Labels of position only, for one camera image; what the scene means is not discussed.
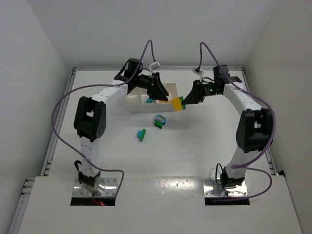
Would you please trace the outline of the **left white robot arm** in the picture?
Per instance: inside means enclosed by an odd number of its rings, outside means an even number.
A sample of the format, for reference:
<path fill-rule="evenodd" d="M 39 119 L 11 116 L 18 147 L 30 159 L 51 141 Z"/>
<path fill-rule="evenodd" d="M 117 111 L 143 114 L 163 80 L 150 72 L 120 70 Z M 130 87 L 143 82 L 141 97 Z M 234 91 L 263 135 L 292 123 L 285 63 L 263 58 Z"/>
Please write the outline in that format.
<path fill-rule="evenodd" d="M 167 101 L 169 93 L 160 81 L 155 69 L 160 67 L 154 61 L 149 65 L 149 75 L 142 75 L 142 63 L 130 58 L 114 77 L 113 82 L 91 97 L 82 96 L 74 119 L 74 129 L 80 139 L 81 161 L 75 162 L 78 179 L 89 188 L 94 188 L 100 176 L 100 170 L 93 167 L 99 154 L 99 139 L 106 129 L 106 109 L 119 98 L 129 94 L 136 87 L 145 89 L 149 98 Z"/>

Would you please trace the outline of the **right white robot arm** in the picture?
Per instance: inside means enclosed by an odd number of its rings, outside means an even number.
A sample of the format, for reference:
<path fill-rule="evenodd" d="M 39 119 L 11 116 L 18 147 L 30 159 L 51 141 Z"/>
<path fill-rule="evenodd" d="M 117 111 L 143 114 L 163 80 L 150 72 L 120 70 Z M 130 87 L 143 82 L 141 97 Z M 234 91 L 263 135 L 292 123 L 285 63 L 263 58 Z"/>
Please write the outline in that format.
<path fill-rule="evenodd" d="M 231 188 L 242 184 L 249 165 L 272 143 L 275 124 L 272 111 L 258 104 L 244 89 L 241 79 L 229 75 L 226 65 L 214 67 L 213 73 L 213 79 L 201 77 L 193 81 L 182 105 L 199 104 L 206 97 L 223 95 L 237 110 L 240 116 L 235 134 L 237 148 L 220 174 L 220 185 Z"/>

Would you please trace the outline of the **yellow lego plate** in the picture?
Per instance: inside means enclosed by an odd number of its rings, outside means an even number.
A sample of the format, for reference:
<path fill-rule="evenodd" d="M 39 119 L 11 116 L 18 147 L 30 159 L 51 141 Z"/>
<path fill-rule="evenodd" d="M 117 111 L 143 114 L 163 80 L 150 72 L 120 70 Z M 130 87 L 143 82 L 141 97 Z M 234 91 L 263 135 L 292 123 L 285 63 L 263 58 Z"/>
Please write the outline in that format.
<path fill-rule="evenodd" d="M 172 101 L 172 100 L 170 100 L 170 101 L 162 101 L 162 100 L 158 100 L 157 102 L 158 102 L 158 103 L 173 103 L 173 101 Z"/>

